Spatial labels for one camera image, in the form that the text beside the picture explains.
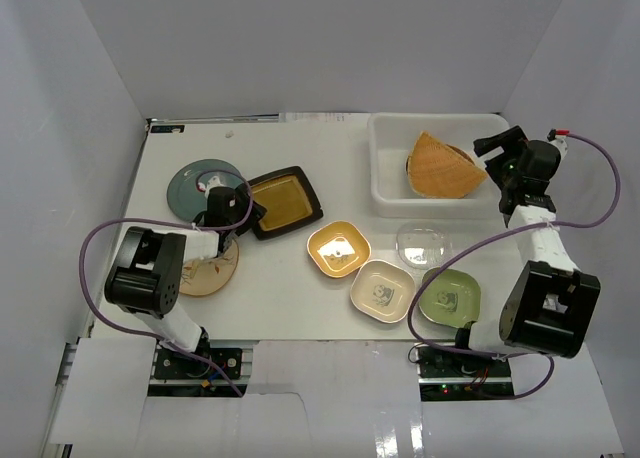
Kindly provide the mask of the woven fan-shaped basket plate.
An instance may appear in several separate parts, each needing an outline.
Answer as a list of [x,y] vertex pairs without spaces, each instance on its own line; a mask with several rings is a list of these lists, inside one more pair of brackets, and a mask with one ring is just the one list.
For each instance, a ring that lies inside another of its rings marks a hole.
[[488,174],[456,147],[422,131],[406,161],[409,186],[425,198],[461,199],[474,192]]

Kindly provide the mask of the teal round plate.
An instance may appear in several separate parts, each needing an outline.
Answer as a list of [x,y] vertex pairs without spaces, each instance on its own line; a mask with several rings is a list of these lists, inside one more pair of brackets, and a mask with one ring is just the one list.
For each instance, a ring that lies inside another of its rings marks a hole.
[[207,197],[197,189],[199,181],[206,182],[218,174],[226,187],[236,188],[243,183],[240,172],[232,164],[219,159],[202,159],[180,169],[171,179],[166,198],[170,210],[185,222],[206,210]]

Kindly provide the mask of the white plastic bin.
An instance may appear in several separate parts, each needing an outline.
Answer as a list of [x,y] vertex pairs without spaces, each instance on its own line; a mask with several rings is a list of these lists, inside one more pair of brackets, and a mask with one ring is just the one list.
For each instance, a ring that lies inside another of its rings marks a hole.
[[491,180],[460,199],[425,198],[410,187],[406,160],[425,131],[465,152],[482,168],[473,141],[507,130],[496,114],[375,113],[367,122],[370,188],[375,208],[386,218],[485,220],[500,217],[499,190]]

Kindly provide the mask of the black square amber plate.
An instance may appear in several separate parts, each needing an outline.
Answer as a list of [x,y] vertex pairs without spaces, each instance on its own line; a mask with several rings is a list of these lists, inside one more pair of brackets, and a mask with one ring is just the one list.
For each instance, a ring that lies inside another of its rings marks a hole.
[[300,166],[282,168],[249,181],[254,201],[265,210],[253,226],[258,240],[280,237],[323,216],[321,203]]

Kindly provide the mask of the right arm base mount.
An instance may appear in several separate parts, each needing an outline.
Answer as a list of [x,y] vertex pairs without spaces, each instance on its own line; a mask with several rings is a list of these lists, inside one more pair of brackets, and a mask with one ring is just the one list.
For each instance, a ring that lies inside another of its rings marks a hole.
[[515,396],[508,362],[454,354],[422,344],[412,346],[423,403],[511,399]]

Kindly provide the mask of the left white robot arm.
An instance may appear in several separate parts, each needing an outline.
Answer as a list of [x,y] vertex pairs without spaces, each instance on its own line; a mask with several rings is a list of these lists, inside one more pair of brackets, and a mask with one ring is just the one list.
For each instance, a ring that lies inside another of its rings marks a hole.
[[165,347],[180,348],[177,365],[191,377],[209,370],[212,355],[200,345],[204,328],[177,303],[183,268],[225,257],[236,237],[266,213],[252,200],[246,184],[213,187],[205,195],[206,207],[188,230],[169,233],[130,227],[104,285],[107,302],[137,316]]

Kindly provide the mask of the floral patterned round plate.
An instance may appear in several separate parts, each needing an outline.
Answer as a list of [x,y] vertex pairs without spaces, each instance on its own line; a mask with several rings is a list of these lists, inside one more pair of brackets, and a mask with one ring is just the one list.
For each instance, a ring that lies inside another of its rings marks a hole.
[[405,162],[405,172],[409,184],[415,189],[440,187],[462,164],[473,166],[473,160],[456,147],[422,153],[417,159],[410,154]]

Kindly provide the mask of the yellow panda square dish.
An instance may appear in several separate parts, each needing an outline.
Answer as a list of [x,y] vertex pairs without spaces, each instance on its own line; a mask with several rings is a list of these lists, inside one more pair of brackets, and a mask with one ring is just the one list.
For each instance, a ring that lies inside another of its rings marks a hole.
[[307,252],[322,273],[338,279],[367,262],[371,245],[351,222],[334,221],[310,235]]

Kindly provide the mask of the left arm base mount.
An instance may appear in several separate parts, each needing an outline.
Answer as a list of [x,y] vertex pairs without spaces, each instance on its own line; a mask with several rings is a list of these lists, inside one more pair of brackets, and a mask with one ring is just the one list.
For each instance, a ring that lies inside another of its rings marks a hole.
[[173,398],[240,398],[247,390],[249,372],[243,367],[242,348],[211,348],[209,360],[218,369],[198,360],[192,360],[172,350],[158,346],[154,355],[148,395]]

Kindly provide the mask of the green panda square dish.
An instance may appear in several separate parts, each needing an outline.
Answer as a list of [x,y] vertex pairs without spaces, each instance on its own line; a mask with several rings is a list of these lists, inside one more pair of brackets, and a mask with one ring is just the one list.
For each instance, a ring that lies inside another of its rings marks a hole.
[[444,270],[424,290],[418,302],[429,321],[451,328],[463,328],[479,318],[481,287],[471,275]]

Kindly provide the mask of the clear plastic dish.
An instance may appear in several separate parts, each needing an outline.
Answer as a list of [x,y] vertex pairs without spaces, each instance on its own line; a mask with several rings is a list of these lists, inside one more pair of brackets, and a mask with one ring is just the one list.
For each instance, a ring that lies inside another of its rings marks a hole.
[[417,269],[431,269],[448,261],[452,254],[447,234],[421,223],[406,223],[396,234],[400,259]]

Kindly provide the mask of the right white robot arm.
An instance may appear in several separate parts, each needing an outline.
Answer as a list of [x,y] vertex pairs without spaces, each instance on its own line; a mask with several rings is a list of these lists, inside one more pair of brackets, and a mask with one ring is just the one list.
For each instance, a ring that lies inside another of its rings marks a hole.
[[601,285],[569,257],[554,223],[556,207],[547,188],[566,154],[564,137],[552,131],[544,140],[530,140],[514,126],[473,145],[479,157],[496,154],[485,170],[500,190],[506,228],[518,233],[523,269],[498,317],[469,321],[457,331],[452,366],[472,377],[486,367],[487,353],[572,358],[582,346]]

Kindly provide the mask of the beige bird branch plate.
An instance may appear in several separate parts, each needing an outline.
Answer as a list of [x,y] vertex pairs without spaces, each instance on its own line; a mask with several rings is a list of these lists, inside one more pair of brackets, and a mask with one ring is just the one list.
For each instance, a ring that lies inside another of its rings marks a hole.
[[194,259],[184,263],[179,291],[190,297],[206,297],[221,290],[234,275],[239,245],[233,240],[227,251],[215,259]]

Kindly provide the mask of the cream panda square dish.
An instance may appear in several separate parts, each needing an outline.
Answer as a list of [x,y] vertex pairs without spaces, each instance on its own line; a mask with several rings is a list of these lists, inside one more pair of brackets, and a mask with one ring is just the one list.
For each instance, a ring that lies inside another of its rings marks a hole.
[[354,307],[385,324],[402,321],[416,291],[414,278],[383,260],[370,260],[358,271],[350,289]]

